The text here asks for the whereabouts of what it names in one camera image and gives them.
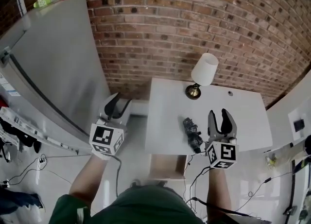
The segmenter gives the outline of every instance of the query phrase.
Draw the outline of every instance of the white box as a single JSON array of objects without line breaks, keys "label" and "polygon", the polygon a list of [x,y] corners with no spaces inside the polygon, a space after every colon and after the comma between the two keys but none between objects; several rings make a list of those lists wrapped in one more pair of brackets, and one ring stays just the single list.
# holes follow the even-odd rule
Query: white box
[{"label": "white box", "polygon": [[102,154],[114,155],[123,141],[123,129],[92,124],[89,143],[95,151]]},{"label": "white box", "polygon": [[238,145],[213,141],[207,148],[211,168],[228,169],[237,161]]}]

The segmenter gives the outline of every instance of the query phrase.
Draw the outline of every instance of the person's right arm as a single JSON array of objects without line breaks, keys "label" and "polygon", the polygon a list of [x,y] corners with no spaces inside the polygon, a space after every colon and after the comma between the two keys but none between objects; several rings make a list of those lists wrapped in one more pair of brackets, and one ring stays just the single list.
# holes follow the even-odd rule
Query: person's right arm
[{"label": "person's right arm", "polygon": [[[231,199],[224,170],[212,169],[209,171],[207,202],[231,210]],[[224,214],[222,211],[207,207],[209,223]]]}]

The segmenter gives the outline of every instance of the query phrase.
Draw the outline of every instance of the forearm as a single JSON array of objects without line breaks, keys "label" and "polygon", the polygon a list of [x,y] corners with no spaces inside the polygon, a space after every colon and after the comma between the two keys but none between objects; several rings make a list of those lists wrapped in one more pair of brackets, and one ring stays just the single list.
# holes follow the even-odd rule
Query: forearm
[{"label": "forearm", "polygon": [[[231,199],[224,170],[213,169],[209,171],[207,202],[231,210]],[[223,212],[207,208],[207,214],[210,221],[221,216]]]},{"label": "forearm", "polygon": [[107,162],[107,160],[101,160],[99,157],[92,155],[72,183],[69,195],[77,197],[88,206],[91,206],[101,184]]}]

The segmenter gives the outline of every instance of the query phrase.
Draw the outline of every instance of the white table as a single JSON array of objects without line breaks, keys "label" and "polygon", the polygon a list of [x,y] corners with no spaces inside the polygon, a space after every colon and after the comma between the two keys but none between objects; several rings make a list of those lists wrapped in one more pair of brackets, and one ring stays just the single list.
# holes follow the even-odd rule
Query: white table
[{"label": "white table", "polygon": [[193,83],[152,79],[145,151],[150,154],[191,155],[182,121],[189,117],[198,125],[202,139],[208,141],[207,117],[213,110],[218,129],[225,108],[237,125],[239,151],[249,151],[272,145],[266,110],[259,93],[222,86],[202,86],[202,95],[190,100],[185,95]]}]

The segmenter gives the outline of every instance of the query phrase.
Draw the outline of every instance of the brass lamp base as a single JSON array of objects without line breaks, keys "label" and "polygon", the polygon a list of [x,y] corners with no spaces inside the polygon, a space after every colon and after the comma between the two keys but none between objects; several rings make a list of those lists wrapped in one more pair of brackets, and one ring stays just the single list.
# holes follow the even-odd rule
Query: brass lamp base
[{"label": "brass lamp base", "polygon": [[201,96],[201,90],[199,89],[199,84],[195,83],[186,88],[185,93],[189,99],[197,100]]}]

